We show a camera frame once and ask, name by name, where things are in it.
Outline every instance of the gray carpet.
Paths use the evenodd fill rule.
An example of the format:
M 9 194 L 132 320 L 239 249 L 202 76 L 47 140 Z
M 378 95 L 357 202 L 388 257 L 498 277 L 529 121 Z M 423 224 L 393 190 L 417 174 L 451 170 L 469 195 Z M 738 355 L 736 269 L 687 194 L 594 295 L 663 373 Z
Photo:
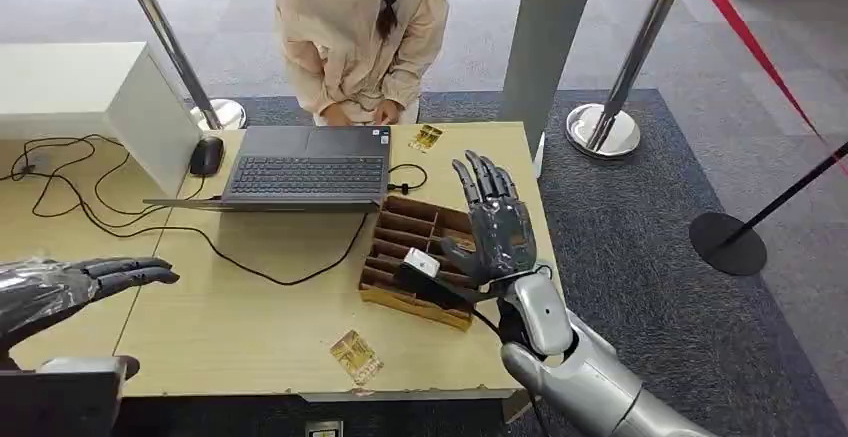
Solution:
M 558 92 L 547 131 L 539 186 L 569 306 L 652 392 L 720 435 L 848 435 L 762 279 L 720 274 L 690 248 L 688 223 L 721 205 L 659 93 L 631 93 L 643 142 L 628 160 L 590 162 L 565 142 L 564 115 L 604 96 Z M 251 125 L 310 122 L 290 97 L 239 100 Z M 498 102 L 497 92 L 429 94 L 421 120 L 490 120 Z M 543 411 L 556 435 L 576 435 Z M 117 433 L 299 435 L 305 420 L 336 416 L 348 435 L 540 435 L 532 415 L 499 424 L 493 401 L 294 397 L 126 399 Z

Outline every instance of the cardboard organizer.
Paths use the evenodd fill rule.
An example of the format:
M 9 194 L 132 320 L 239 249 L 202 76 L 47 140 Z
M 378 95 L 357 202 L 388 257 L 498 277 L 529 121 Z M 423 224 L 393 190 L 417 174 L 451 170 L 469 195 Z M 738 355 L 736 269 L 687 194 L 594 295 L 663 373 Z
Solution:
M 473 316 L 457 309 L 442 309 L 403 290 L 394 275 L 409 249 L 415 247 L 439 261 L 438 277 L 463 287 L 474 288 L 471 278 L 444 256 L 443 237 L 451 237 L 468 251 L 474 251 L 474 238 L 468 214 L 410 199 L 388 197 L 377 219 L 371 251 L 359 279 L 359 294 L 375 302 L 409 314 L 468 330 Z

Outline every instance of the beige jacket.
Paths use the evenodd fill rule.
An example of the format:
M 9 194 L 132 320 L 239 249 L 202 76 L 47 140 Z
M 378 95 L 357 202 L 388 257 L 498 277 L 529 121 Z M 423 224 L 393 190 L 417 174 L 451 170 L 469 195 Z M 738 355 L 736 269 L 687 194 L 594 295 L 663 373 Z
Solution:
M 382 0 L 277 0 L 289 82 L 300 106 L 320 114 L 342 103 L 355 122 L 372 120 L 383 99 L 418 99 L 421 76 L 442 47 L 447 0 L 397 0 L 398 25 L 377 32 Z

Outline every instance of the floor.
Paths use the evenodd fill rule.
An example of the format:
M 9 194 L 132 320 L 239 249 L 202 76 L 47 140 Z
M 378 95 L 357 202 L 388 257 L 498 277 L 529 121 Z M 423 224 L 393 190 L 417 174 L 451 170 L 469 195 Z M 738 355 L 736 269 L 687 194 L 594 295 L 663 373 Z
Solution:
M 608 88 L 649 0 L 589 0 L 560 82 Z M 848 137 L 848 0 L 732 0 L 832 148 Z M 272 0 L 160 0 L 208 93 L 286 95 Z M 500 90 L 519 0 L 450 0 L 426 91 Z M 148 40 L 134 0 L 0 0 L 0 42 Z M 155 52 L 164 59 L 158 44 Z M 708 0 L 678 0 L 637 86 L 658 88 L 729 212 L 745 217 L 827 155 Z M 764 222 L 763 278 L 848 421 L 848 176 Z

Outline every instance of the plastic wrap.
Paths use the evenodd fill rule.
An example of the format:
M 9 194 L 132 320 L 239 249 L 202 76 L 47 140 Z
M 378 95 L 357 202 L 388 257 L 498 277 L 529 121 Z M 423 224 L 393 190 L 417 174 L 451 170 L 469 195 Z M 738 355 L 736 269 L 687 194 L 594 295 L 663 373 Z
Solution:
M 0 335 L 90 302 L 98 286 L 64 262 L 31 258 L 0 263 Z
M 513 198 L 469 206 L 477 254 L 490 278 L 530 270 L 536 264 L 536 239 L 524 204 Z

